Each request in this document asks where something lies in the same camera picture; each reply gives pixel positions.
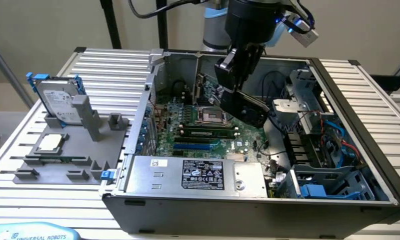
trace white wall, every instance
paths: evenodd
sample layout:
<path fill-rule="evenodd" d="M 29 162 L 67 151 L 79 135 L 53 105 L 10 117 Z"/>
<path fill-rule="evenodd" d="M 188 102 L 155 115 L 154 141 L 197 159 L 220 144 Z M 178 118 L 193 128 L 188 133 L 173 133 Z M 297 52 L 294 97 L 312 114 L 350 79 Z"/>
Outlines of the white wall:
<path fill-rule="evenodd" d="M 154 8 L 153 0 L 133 0 L 139 13 Z M 390 74 L 400 63 L 400 0 L 302 0 L 313 13 L 317 41 L 304 48 L 285 33 L 268 54 L 326 59 L 358 60 L 372 74 Z M 155 19 L 135 19 L 126 0 L 114 0 L 119 32 L 125 47 L 149 49 L 158 46 Z M 185 5 L 167 12 L 169 48 L 200 49 L 204 8 Z"/>
<path fill-rule="evenodd" d="M 55 74 L 77 46 L 111 46 L 98 0 L 0 0 L 0 53 L 21 81 Z"/>
<path fill-rule="evenodd" d="M 139 13 L 155 5 L 154 0 L 133 3 Z M 268 54 L 356 59 L 369 73 L 390 74 L 400 63 L 400 0 L 302 3 L 316 18 L 318 40 L 304 48 L 284 34 Z M 155 18 L 137 19 L 126 0 L 113 0 L 113 7 L 122 47 L 157 48 Z M 192 4 L 167 12 L 169 48 L 200 49 L 202 14 L 204 8 Z M 0 52 L 22 82 L 27 71 L 55 74 L 77 46 L 111 47 L 99 0 L 0 0 Z M 6 99 L 0 92 L 0 101 Z"/>

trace slotted aluminum surface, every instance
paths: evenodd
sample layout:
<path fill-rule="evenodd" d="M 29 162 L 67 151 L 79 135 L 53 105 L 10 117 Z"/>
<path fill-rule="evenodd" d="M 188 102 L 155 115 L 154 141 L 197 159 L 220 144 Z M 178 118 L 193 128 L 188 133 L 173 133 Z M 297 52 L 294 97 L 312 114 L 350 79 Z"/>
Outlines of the slotted aluminum surface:
<path fill-rule="evenodd" d="M 149 71 L 147 56 L 147 51 L 86 49 L 83 53 L 71 55 L 58 74 L 62 76 L 79 74 L 91 106 L 99 114 L 119 112 L 130 119 L 138 100 L 133 93 L 137 92 Z M 50 222 L 73 228 L 83 239 L 94 240 L 174 239 L 167 236 L 127 235 L 122 232 L 101 201 L 97 185 L 11 182 L 14 177 L 11 172 L 21 167 L 23 162 L 21 158 L 29 153 L 46 126 L 43 116 L 45 109 L 37 101 L 0 149 L 0 224 Z M 182 238 L 216 239 L 204 236 Z M 370 225 L 346 239 L 400 240 L 400 222 L 393 225 Z"/>
<path fill-rule="evenodd" d="M 400 108 L 360 66 L 321 63 L 400 176 Z"/>

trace black cable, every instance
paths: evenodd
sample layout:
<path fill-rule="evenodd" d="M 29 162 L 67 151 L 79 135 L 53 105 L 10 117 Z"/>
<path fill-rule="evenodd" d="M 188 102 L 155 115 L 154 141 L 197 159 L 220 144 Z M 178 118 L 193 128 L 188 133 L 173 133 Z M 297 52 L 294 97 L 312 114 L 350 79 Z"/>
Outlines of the black cable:
<path fill-rule="evenodd" d="M 294 23 L 292 23 L 289 20 L 288 20 L 288 16 L 282 16 L 281 18 L 281 22 L 284 23 L 284 25 L 286 25 L 286 27 L 289 29 L 293 30 L 293 32 L 298 33 L 298 34 L 306 34 L 310 30 L 313 30 L 316 27 L 314 27 L 314 24 L 316 24 L 316 20 L 314 20 L 314 17 L 313 17 L 313 14 L 309 12 L 308 8 L 304 7 L 304 5 L 301 4 L 300 0 L 296 0 L 300 8 L 302 9 L 302 11 L 305 12 L 306 14 L 306 19 L 304 18 L 302 14 L 300 13 L 300 11 L 294 8 L 294 7 L 286 7 L 286 10 L 294 14 L 298 15 L 298 17 L 301 18 L 301 20 L 306 23 L 308 22 L 308 30 L 302 30 L 298 26 L 294 25 Z"/>
<path fill-rule="evenodd" d="M 278 73 L 284 78 L 286 78 L 284 73 L 277 71 L 277 70 L 273 70 L 273 71 L 269 71 L 269 72 L 265 73 L 265 75 L 261 77 L 261 89 L 260 89 L 260 100 L 262 100 L 262 101 L 264 101 L 264 82 L 265 82 L 265 78 L 269 74 L 273 74 L 273 73 Z"/>
<path fill-rule="evenodd" d="M 310 29 L 314 29 L 314 24 L 316 24 L 316 20 L 314 20 L 314 17 L 313 17 L 313 14 L 312 12 L 308 10 L 306 7 L 304 7 L 304 5 L 301 4 L 301 0 L 296 0 L 300 8 L 304 10 L 305 14 L 306 14 L 306 17 L 308 17 L 308 20 L 309 20 L 309 26 L 310 26 Z"/>
<path fill-rule="evenodd" d="M 277 85 L 274 83 L 274 81 L 270 81 L 270 84 L 273 85 L 273 89 L 277 89 Z M 269 91 L 272 90 L 270 87 L 268 87 L 268 91 L 266 91 L 266 97 L 265 97 L 265 104 L 268 102 L 268 97 L 269 97 Z"/>
<path fill-rule="evenodd" d="M 137 18 L 139 18 L 139 19 L 149 19 L 149 18 L 157 16 L 158 13 L 165 12 L 165 11 L 173 9 L 173 8 L 175 8 L 180 5 L 197 3 L 198 0 L 178 0 L 178 1 L 173 2 L 173 3 L 170 3 L 169 5 L 165 5 L 163 7 L 158 8 L 157 10 L 154 10 L 154 11 L 151 11 L 149 13 L 145 13 L 145 14 L 139 14 L 135 11 L 131 0 L 126 0 L 126 2 L 127 2 L 127 6 L 129 6 L 129 8 L 131 10 L 131 13 L 134 14 L 134 16 Z"/>
<path fill-rule="evenodd" d="M 262 154 L 264 156 L 274 156 L 274 155 L 278 155 L 278 154 L 282 154 L 282 153 L 286 152 L 286 151 L 280 151 L 280 152 L 273 153 L 273 154 L 266 154 L 266 153 L 264 153 L 264 152 L 262 152 L 262 146 L 264 146 L 264 144 L 265 144 L 266 142 L 268 142 L 268 140 L 264 141 L 264 142 L 261 143 L 261 145 L 258 146 L 258 148 L 257 148 L 257 151 L 260 152 L 260 154 Z"/>
<path fill-rule="evenodd" d="M 274 168 L 274 172 L 278 172 L 278 168 L 282 168 L 282 171 L 284 171 L 285 173 L 288 173 L 288 172 L 289 172 L 289 170 L 286 170 L 286 168 L 285 168 L 285 167 L 282 167 L 281 165 L 278 165 L 278 162 L 277 162 L 276 160 L 270 160 L 270 161 L 274 161 L 274 162 L 276 162 L 276 164 L 277 164 L 277 167 Z"/>
<path fill-rule="evenodd" d="M 274 121 L 273 121 L 273 119 L 272 119 L 270 116 L 268 116 L 268 119 L 269 119 L 270 124 L 273 125 L 273 127 L 278 130 L 278 132 L 280 132 L 282 135 L 285 135 L 285 134 L 286 134 L 285 131 L 277 126 L 277 124 L 274 123 Z"/>

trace motherboard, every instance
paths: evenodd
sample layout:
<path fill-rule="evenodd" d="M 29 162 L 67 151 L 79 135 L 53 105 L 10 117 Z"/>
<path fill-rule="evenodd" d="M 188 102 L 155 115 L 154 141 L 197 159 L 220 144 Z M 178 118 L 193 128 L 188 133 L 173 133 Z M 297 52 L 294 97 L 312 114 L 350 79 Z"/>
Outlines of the motherboard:
<path fill-rule="evenodd" d="M 214 106 L 188 105 L 174 97 L 157 102 L 155 156 L 256 162 L 266 140 L 262 128 L 246 125 Z"/>

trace sticker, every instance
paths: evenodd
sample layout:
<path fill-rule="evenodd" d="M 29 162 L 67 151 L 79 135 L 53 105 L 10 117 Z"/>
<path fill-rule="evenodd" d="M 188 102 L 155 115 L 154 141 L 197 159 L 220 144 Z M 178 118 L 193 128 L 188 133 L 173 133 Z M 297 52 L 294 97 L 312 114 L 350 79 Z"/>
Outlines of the sticker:
<path fill-rule="evenodd" d="M 221 161 L 184 160 L 181 168 L 184 189 L 224 190 L 224 165 Z"/>
<path fill-rule="evenodd" d="M 38 145 L 38 150 L 53 151 L 53 149 L 55 149 L 59 146 L 61 141 L 62 136 L 59 134 L 45 135 Z"/>
<path fill-rule="evenodd" d="M 192 131 L 192 135 L 204 135 L 204 136 L 210 136 L 212 132 L 202 132 L 202 131 Z"/>
<path fill-rule="evenodd" d="M 151 167 L 166 167 L 167 160 L 166 159 L 150 159 L 150 166 Z"/>
<path fill-rule="evenodd" d="M 66 124 L 81 124 L 75 108 L 71 107 L 71 96 L 65 91 L 43 90 L 46 105 L 57 119 Z"/>

